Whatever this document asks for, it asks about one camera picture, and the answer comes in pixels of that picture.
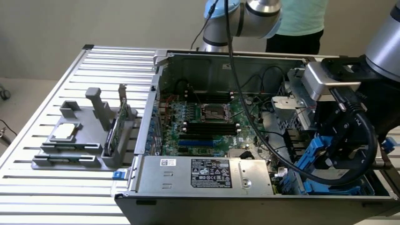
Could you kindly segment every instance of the warning label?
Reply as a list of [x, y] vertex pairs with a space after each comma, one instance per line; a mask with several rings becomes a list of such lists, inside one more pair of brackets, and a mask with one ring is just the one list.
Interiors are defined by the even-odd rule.
[[191, 185], [194, 188], [233, 188], [230, 160], [193, 159]]

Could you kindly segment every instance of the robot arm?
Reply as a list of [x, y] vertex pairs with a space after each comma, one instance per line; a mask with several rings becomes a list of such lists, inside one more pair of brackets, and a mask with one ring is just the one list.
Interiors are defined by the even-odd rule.
[[[209, 0], [206, 4], [205, 18], [210, 17], [205, 33], [201, 51], [227, 52], [229, 39], [226, 32], [225, 1], [219, 0], [215, 12], [210, 15], [210, 9], [217, 0]], [[281, 26], [281, 0], [241, 0], [230, 1], [230, 25], [231, 35], [237, 37], [270, 38]]]
[[393, 150], [383, 143], [400, 126], [399, 58], [400, 1], [366, 55], [307, 65], [302, 82], [317, 104], [317, 134], [297, 166], [311, 174], [331, 169], [337, 185], [357, 181], [371, 169], [386, 169], [377, 156]]

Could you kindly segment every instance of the mint green shirt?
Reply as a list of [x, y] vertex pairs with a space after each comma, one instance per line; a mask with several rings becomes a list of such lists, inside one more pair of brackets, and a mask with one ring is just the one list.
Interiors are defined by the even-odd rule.
[[282, 0], [282, 24], [278, 34], [302, 36], [325, 29], [329, 0]]

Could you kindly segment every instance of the black cable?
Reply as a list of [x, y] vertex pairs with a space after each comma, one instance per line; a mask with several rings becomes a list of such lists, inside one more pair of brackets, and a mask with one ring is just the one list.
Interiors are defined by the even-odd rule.
[[249, 80], [245, 82], [245, 84], [242, 85], [241, 88], [243, 88], [243, 87], [251, 82], [253, 78], [257, 77], [257, 76], [258, 76], [258, 77], [261, 78], [261, 80], [262, 80], [261, 75], [259, 75], [259, 74], [254, 74], [254, 75], [249, 78]]
[[269, 133], [269, 134], [277, 134], [277, 135], [279, 135], [279, 136], [282, 136], [282, 137], [285, 138], [285, 136], [283, 136], [281, 133], [278, 133], [278, 132], [274, 132], [274, 131], [265, 131], [265, 130], [261, 130], [261, 132]]
[[5, 120], [0, 120], [5, 125], [7, 126], [9, 130], [18, 136], [18, 133], [11, 129], [11, 127], [9, 126], [7, 122]]
[[269, 68], [265, 70], [263, 76], [262, 76], [262, 86], [261, 86], [261, 88], [265, 88], [265, 76], [266, 76], [267, 71], [269, 71], [270, 69], [273, 69], [273, 68], [277, 68], [277, 69], [281, 70], [281, 74], [282, 74], [282, 87], [283, 87], [283, 91], [285, 91], [285, 89], [286, 89], [286, 86], [285, 86], [285, 83], [286, 83], [286, 73], [283, 72], [283, 69], [282, 69], [279, 66], [271, 66], [271, 67], [269, 67]]
[[363, 126], [365, 132], [366, 132], [366, 136], [369, 139], [369, 149], [366, 151], [366, 159], [365, 162], [362, 163], [362, 166], [359, 167], [359, 169], [357, 171], [350, 171], [350, 174], [346, 174], [346, 178], [347, 180], [351, 179], [355, 180], [357, 178], [359, 178], [361, 176], [363, 176], [366, 174], [366, 172], [370, 170], [370, 166], [373, 165], [373, 163], [375, 162], [375, 157], [377, 157], [377, 152], [378, 152], [378, 138], [377, 138], [377, 133], [375, 133], [375, 128], [366, 116], [365, 112], [359, 112], [355, 115], [357, 119], [361, 122], [361, 125]]
[[[253, 111], [255, 111], [255, 109], [257, 109], [258, 106], [262, 107], [266, 103], [269, 103], [269, 101], [270, 101], [270, 97], [265, 100], [265, 102], [262, 102], [262, 105], [259, 105], [259, 103], [258, 103], [258, 104], [251, 108], [250, 113], [253, 113]], [[245, 110], [242, 110], [239, 113], [234, 114], [234, 115], [231, 116], [231, 118], [234, 118], [235, 116], [238, 116], [238, 115], [242, 114], [243, 112], [245, 112]]]
[[[279, 150], [279, 149], [283, 149], [283, 148], [287, 148], [287, 146], [286, 146], [286, 145], [285, 145], [285, 146], [281, 146], [281, 147], [278, 147], [275, 150]], [[269, 160], [267, 158], [265, 158], [265, 157], [261, 155], [259, 151], [258, 151], [258, 155], [261, 156], [262, 159]]]
[[[326, 184], [326, 185], [331, 185], [331, 186], [349, 184], [350, 182], [355, 181], [355, 179], [359, 178], [358, 175], [362, 174], [361, 172], [355, 173], [353, 176], [345, 176], [345, 177], [339, 178], [337, 180], [330, 180], [330, 179], [325, 179], [322, 177], [318, 177], [318, 176], [313, 175], [311, 173], [303, 171], [298, 166], [295, 166], [293, 164], [293, 162], [290, 162], [279, 154], [279, 152], [274, 149], [274, 147], [267, 142], [267, 140], [265, 138], [262, 138], [262, 132], [259, 131], [259, 129], [257, 127], [257, 124], [251, 120], [251, 113], [250, 113], [249, 108], [246, 107], [245, 97], [243, 97], [243, 93], [242, 93], [242, 89], [241, 89], [239, 78], [238, 78], [238, 74], [237, 74], [237, 68], [235, 68], [235, 62], [234, 62], [234, 47], [233, 47], [233, 39], [231, 39], [231, 27], [230, 27], [229, 0], [225, 0], [225, 14], [226, 14], [226, 21], [227, 21], [227, 39], [229, 39], [229, 55], [230, 55], [231, 69], [233, 69], [233, 73], [234, 73], [234, 78], [235, 78], [235, 83], [237, 83], [237, 88], [238, 88], [238, 92], [239, 92], [239, 97], [241, 97], [241, 102], [242, 102], [242, 106], [243, 106], [243, 109], [245, 109], [245, 113], [246, 113], [246, 116], [250, 120], [250, 125], [254, 128], [258, 137], [261, 138], [261, 140], [262, 140], [263, 144], [266, 145], [266, 147], [269, 148], [269, 150], [277, 155], [277, 157], [279, 158], [282, 163], [290, 169], [297, 171], [302, 176], [305, 176], [306, 178], [314, 180], [315, 182], [318, 182], [321, 184]], [[369, 148], [370, 149], [375, 148], [375, 152], [377, 152], [378, 142], [377, 142], [377, 139], [374, 137], [375, 136], [374, 128], [371, 128], [371, 123], [369, 123], [369, 119], [366, 117], [363, 118], [363, 120], [361, 120], [361, 122], [363, 123], [366, 132], [369, 133]]]
[[217, 7], [217, 5], [218, 5], [218, 2], [219, 2], [219, 0], [215, 1], [215, 3], [213, 4], [213, 6], [211, 6], [211, 8], [210, 8], [210, 10], [209, 10], [209, 16], [207, 16], [205, 25], [203, 25], [202, 30], [201, 30], [199, 34], [197, 35], [195, 40], [194, 40], [194, 42], [193, 42], [193, 44], [191, 44], [191, 46], [190, 46], [190, 49], [191, 49], [191, 50], [194, 49], [195, 42], [197, 42], [197, 40], [198, 40], [201, 34], [203, 33], [205, 29], [206, 29], [209, 20], [211, 20], [211, 16], [213, 16], [213, 14], [214, 14], [215, 7]]
[[179, 85], [179, 83], [183, 82], [183, 81], [185, 81], [187, 84], [190, 83], [190, 81], [189, 81], [187, 78], [181, 78], [181, 79], [177, 80], [175, 86], [174, 86], [174, 92], [173, 92], [175, 95], [178, 95], [178, 93], [177, 93], [178, 85]]

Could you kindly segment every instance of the sticker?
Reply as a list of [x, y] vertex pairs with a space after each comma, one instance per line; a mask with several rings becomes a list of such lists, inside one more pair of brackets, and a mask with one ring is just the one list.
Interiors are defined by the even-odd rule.
[[191, 185], [194, 188], [233, 188], [230, 160], [193, 159]]
[[231, 69], [231, 64], [223, 64], [223, 69]]
[[289, 169], [287, 169], [287, 167], [279, 167], [278, 168], [278, 176], [279, 177], [285, 177], [286, 175], [289, 174]]
[[162, 159], [161, 166], [177, 166], [177, 159], [175, 158]]

